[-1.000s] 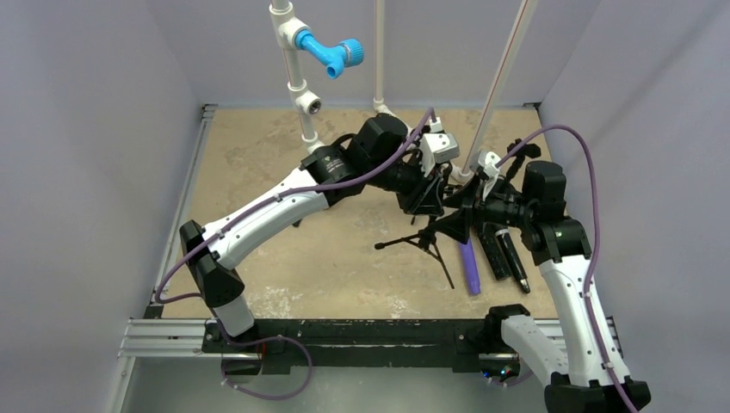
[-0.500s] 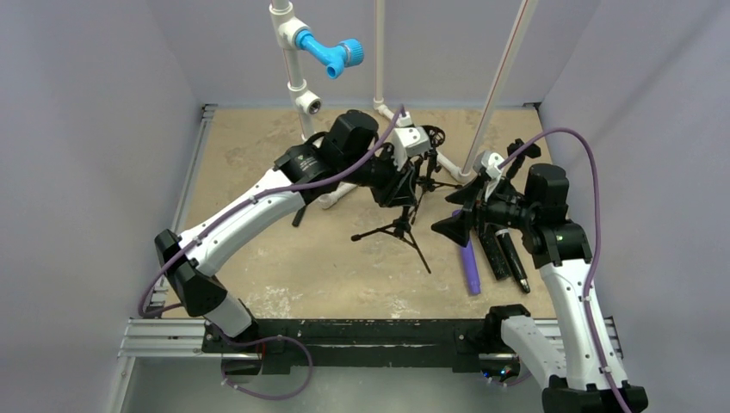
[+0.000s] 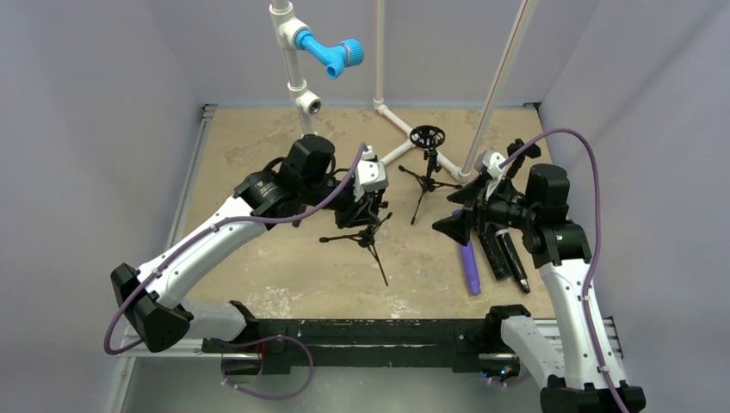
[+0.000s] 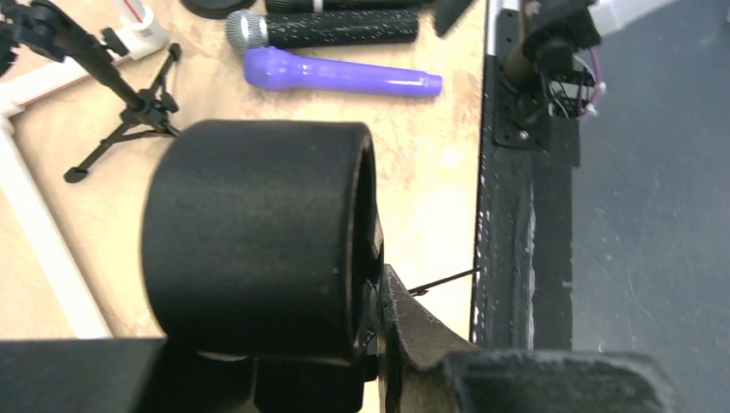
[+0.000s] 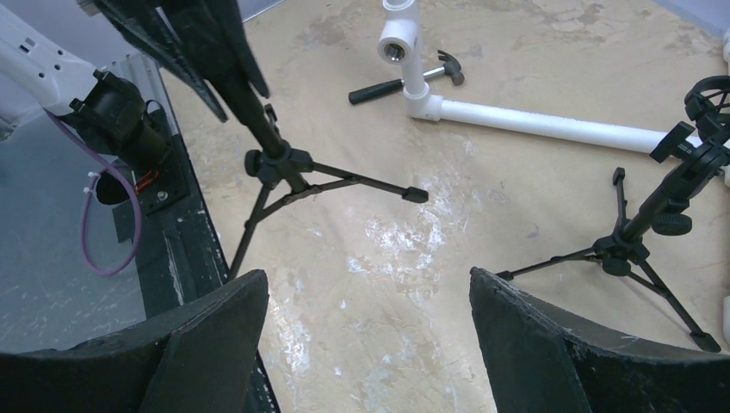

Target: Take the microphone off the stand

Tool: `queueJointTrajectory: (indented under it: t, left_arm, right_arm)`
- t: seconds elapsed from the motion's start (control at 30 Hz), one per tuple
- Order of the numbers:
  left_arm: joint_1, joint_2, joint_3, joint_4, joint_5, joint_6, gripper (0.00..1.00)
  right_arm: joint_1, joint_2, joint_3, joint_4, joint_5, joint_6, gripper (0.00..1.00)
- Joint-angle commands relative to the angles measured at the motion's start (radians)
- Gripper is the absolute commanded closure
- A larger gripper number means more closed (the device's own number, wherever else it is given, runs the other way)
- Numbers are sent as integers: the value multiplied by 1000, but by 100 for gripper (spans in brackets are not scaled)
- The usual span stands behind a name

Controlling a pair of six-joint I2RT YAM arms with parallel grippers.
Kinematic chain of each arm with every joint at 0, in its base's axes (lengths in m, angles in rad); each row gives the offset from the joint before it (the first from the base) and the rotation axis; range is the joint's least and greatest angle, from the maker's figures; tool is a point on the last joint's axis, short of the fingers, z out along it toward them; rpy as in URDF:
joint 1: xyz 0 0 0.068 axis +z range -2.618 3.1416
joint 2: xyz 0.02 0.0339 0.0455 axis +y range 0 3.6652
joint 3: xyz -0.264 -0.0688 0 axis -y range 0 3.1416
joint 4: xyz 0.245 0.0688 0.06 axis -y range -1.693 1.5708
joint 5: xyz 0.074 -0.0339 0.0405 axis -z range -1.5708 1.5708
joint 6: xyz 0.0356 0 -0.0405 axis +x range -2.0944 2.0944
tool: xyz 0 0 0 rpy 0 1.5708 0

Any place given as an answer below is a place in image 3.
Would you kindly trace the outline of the black speckled condenser microphone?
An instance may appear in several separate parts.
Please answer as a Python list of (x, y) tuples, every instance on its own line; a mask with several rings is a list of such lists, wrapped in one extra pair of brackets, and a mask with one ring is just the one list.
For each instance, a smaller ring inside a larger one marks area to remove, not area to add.
[(510, 267), (499, 248), (494, 225), (486, 224), (478, 233), (478, 239), (495, 279), (509, 279), (511, 277)]

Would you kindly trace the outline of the black round-base microphone stand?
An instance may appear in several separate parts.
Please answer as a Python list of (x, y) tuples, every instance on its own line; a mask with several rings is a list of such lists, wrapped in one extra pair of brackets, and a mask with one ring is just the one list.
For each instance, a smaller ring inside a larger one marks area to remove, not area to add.
[[(516, 139), (513, 143), (507, 147), (508, 154), (514, 155), (520, 148), (524, 147), (525, 143), (521, 139)], [(535, 159), (541, 156), (541, 148), (538, 145), (530, 145), (525, 151), (521, 152), (515, 157), (506, 171), (508, 179), (513, 179), (517, 172), (522, 168), (524, 160), (526, 158)]]

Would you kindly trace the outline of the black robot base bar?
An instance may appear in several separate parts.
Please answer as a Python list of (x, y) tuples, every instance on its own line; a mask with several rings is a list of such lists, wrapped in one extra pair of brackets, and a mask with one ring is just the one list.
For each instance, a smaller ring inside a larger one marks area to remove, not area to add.
[(495, 305), (483, 318), (284, 319), (255, 318), (236, 338), (206, 338), (206, 354), (250, 354), (264, 374), (292, 367), (448, 368), (454, 373), (496, 369), (494, 354), (513, 354), (502, 322), (528, 316), (523, 305)]

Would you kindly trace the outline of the small dark grey microphone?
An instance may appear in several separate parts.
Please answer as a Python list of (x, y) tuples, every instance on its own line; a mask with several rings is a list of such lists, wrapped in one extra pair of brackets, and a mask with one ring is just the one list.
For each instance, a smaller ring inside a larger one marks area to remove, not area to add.
[(510, 270), (511, 277), (524, 293), (530, 293), (529, 280), (515, 244), (512, 241), (510, 230), (506, 227), (499, 227), (495, 232), (495, 237), (502, 256)]

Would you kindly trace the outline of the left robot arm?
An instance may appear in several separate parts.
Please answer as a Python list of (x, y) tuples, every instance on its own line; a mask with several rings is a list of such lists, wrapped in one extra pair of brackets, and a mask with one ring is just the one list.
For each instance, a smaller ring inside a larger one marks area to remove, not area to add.
[(237, 302), (199, 304), (191, 289), (233, 252), (277, 225), (302, 221), (321, 210), (339, 229), (375, 229), (387, 206), (386, 165), (362, 144), (336, 177), (335, 145), (317, 134), (296, 139), (288, 154), (249, 174), (212, 216), (149, 262), (122, 263), (110, 274), (118, 305), (103, 338), (107, 354), (140, 344), (165, 351), (183, 338), (214, 339), (234, 351), (254, 346), (254, 318)]

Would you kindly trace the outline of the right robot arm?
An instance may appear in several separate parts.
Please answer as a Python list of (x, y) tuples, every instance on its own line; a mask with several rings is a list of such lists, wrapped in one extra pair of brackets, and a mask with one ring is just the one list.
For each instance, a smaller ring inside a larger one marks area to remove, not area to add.
[(480, 194), (433, 224), (461, 245), (482, 220), (518, 229), (554, 308), (562, 348), (555, 349), (525, 310), (508, 306), (490, 312), (483, 337), (493, 349), (512, 349), (540, 388), (544, 412), (640, 412), (643, 389), (630, 385), (610, 346), (591, 274), (598, 253), (584, 229), (568, 217), (570, 182), (561, 167), (531, 167), (521, 196)]

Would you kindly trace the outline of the purple microphone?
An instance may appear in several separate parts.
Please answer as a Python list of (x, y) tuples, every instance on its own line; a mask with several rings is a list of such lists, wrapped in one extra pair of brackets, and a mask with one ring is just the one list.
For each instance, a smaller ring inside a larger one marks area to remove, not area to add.
[(460, 256), (463, 274), (467, 290), (470, 295), (477, 296), (481, 294), (481, 283), (479, 277), (479, 269), (476, 262), (473, 244), (468, 241), (466, 245), (460, 246)]

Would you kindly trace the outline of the small black tripod stand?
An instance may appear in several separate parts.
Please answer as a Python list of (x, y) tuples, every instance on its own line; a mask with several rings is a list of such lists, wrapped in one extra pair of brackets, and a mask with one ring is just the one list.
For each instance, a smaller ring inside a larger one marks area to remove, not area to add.
[(367, 225), (365, 229), (360, 230), (357, 233), (353, 234), (347, 234), (347, 235), (340, 235), (340, 236), (334, 236), (334, 237), (320, 237), (319, 242), (320, 243), (329, 243), (333, 241), (340, 241), (340, 240), (350, 240), (355, 242), (360, 248), (364, 248), (368, 251), (368, 253), (374, 258), (375, 262), (377, 263), (378, 269), (380, 270), (380, 275), (384, 281), (384, 284), (386, 287), (389, 286), (389, 281), (386, 275), (386, 272), (382, 266), (382, 262), (380, 259), (380, 256), (378, 254), (377, 248), (376, 248), (376, 240), (375, 236), (381, 226), (388, 221), (393, 216), (392, 213), (388, 213), (384, 219), (379, 219), (376, 224), (373, 225)]

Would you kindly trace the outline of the black tripod stand with shockmount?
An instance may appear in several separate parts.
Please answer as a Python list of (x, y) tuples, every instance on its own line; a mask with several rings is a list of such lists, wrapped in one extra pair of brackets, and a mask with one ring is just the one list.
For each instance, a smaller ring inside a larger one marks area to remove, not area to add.
[(415, 172), (407, 169), (403, 165), (400, 165), (398, 167), (400, 172), (404, 172), (410, 176), (413, 176), (416, 179), (421, 190), (416, 208), (413, 215), (411, 216), (411, 225), (415, 224), (418, 210), (426, 193), (432, 193), (438, 188), (463, 188), (463, 186), (460, 184), (439, 182), (433, 177), (435, 173), (440, 172), (442, 169), (442, 166), (438, 163), (437, 160), (439, 155), (437, 148), (441, 146), (445, 142), (445, 140), (445, 132), (440, 127), (432, 125), (416, 126), (409, 133), (409, 142), (413, 144), (416, 148), (423, 151), (423, 159), (427, 163), (424, 175), (418, 175)]

